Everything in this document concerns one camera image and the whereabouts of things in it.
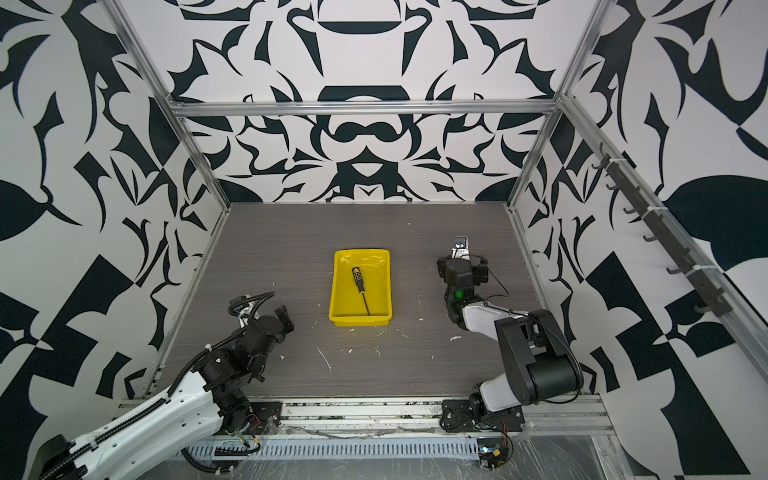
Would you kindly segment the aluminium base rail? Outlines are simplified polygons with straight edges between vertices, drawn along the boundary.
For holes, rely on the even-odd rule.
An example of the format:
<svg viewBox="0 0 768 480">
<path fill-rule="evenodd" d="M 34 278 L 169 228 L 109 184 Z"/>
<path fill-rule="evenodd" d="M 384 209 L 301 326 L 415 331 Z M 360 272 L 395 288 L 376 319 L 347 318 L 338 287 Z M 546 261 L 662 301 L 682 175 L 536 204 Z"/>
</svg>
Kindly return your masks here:
<svg viewBox="0 0 768 480">
<path fill-rule="evenodd" d="M 280 401 L 282 423 L 273 435 L 307 438 L 377 438 L 396 436 L 481 436 L 497 431 L 446 432 L 440 428 L 443 400 L 437 397 L 252 397 L 252 402 Z M 525 423 L 521 432 L 530 436 L 604 436 L 615 433 L 602 400 L 582 396 L 570 403 L 562 397 L 550 402 L 520 407 Z"/>
</svg>

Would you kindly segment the black yellow screwdriver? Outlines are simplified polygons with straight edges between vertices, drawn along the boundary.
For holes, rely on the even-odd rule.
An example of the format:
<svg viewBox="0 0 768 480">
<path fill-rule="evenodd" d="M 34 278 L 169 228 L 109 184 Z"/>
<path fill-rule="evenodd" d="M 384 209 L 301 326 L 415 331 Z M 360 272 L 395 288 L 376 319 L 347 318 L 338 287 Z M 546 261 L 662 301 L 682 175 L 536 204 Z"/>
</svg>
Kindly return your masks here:
<svg viewBox="0 0 768 480">
<path fill-rule="evenodd" d="M 363 278 L 363 275 L 362 275 L 362 270 L 358 266 L 353 267 L 352 268 L 352 276 L 353 276 L 353 280 L 354 280 L 355 286 L 356 286 L 356 288 L 358 290 L 358 294 L 360 295 L 360 297 L 362 299 L 366 315 L 370 316 L 371 312 L 370 312 L 370 308 L 369 308 L 369 305 L 368 305 L 368 302 L 367 302 L 367 298 L 366 298 L 366 289 L 365 289 L 364 278 Z"/>
</svg>

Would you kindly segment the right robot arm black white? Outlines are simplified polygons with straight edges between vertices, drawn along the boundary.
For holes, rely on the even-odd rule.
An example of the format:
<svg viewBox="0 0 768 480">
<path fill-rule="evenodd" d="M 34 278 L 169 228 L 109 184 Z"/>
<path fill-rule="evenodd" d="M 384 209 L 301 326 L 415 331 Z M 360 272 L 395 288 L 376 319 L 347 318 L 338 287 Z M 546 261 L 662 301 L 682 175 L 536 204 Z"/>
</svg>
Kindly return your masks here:
<svg viewBox="0 0 768 480">
<path fill-rule="evenodd" d="M 474 255 L 469 239 L 454 239 L 451 253 L 437 260 L 449 320 L 459 328 L 497 342 L 504 372 L 477 385 L 471 410 L 482 418 L 552 398 L 579 395 L 584 385 L 580 363 L 550 311 L 515 311 L 494 304 L 475 289 L 490 276 L 488 260 Z"/>
</svg>

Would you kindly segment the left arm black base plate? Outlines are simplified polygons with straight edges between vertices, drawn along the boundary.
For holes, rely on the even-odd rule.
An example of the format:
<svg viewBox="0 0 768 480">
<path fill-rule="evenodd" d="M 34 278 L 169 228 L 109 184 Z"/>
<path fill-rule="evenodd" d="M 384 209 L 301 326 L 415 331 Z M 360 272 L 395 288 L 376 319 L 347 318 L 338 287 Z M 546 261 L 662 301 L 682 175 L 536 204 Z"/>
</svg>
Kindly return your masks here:
<svg viewBox="0 0 768 480">
<path fill-rule="evenodd" d="M 283 406 L 280 401 L 252 402 L 239 432 L 250 436 L 276 433 L 282 423 Z"/>
</svg>

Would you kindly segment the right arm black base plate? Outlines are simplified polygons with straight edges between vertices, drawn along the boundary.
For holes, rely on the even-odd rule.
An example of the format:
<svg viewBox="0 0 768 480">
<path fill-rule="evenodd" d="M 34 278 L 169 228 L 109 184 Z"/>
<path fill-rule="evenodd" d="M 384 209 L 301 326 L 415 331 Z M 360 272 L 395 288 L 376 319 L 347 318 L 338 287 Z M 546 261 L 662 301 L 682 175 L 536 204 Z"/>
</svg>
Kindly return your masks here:
<svg viewBox="0 0 768 480">
<path fill-rule="evenodd" d="M 525 418 L 520 407 L 489 412 L 481 400 L 443 400 L 439 419 L 446 432 L 469 433 L 481 431 L 521 432 Z"/>
</svg>

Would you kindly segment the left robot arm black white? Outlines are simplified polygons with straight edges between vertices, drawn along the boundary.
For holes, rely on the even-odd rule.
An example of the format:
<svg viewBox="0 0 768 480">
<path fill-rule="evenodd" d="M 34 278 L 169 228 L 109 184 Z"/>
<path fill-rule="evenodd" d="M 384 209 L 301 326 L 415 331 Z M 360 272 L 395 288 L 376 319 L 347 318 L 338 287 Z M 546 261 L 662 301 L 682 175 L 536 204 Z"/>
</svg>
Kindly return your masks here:
<svg viewBox="0 0 768 480">
<path fill-rule="evenodd" d="M 205 346 L 171 385 L 110 423 L 73 440 L 58 435 L 36 454 L 32 479 L 136 479 L 216 433 L 239 436 L 253 409 L 242 389 L 262 380 L 269 354 L 295 329 L 285 306 L 246 315 Z"/>
</svg>

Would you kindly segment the yellow plastic bin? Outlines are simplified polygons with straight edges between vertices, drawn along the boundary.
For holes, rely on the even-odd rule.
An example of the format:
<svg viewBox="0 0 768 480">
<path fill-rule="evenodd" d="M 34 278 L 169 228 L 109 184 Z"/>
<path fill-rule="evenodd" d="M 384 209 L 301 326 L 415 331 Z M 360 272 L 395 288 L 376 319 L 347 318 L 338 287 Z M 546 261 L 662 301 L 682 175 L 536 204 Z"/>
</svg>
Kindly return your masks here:
<svg viewBox="0 0 768 480">
<path fill-rule="evenodd" d="M 388 326 L 393 317 L 390 252 L 348 249 L 334 254 L 329 320 L 338 328 Z"/>
</svg>

